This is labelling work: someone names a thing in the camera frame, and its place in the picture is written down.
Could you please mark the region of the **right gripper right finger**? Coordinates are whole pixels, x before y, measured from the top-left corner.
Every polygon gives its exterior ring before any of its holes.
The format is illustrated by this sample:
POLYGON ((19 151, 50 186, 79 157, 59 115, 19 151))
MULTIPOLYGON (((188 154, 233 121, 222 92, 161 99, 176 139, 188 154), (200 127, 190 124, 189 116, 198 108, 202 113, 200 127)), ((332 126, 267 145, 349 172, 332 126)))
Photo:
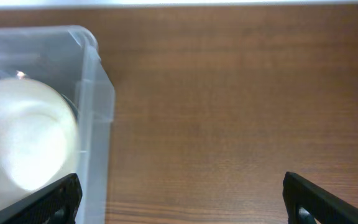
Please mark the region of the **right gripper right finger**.
POLYGON ((285 174, 283 199, 289 224, 358 224, 358 208, 294 172, 285 174))

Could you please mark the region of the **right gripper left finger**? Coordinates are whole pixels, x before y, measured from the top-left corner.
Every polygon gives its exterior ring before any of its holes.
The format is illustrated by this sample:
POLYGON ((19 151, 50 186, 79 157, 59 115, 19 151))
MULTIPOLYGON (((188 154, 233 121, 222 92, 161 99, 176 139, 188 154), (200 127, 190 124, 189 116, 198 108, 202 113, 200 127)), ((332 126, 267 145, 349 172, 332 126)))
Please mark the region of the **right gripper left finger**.
POLYGON ((0 224, 75 224, 83 193, 76 173, 0 211, 0 224))

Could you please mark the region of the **cream white bowl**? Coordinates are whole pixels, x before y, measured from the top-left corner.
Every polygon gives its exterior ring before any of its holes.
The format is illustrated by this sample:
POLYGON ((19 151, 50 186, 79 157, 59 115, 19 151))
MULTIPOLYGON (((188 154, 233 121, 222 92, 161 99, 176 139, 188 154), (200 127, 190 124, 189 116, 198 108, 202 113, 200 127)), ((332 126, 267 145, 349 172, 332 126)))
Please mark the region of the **cream white bowl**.
POLYGON ((0 210, 75 172, 76 118, 62 95, 31 79, 0 79, 0 210))

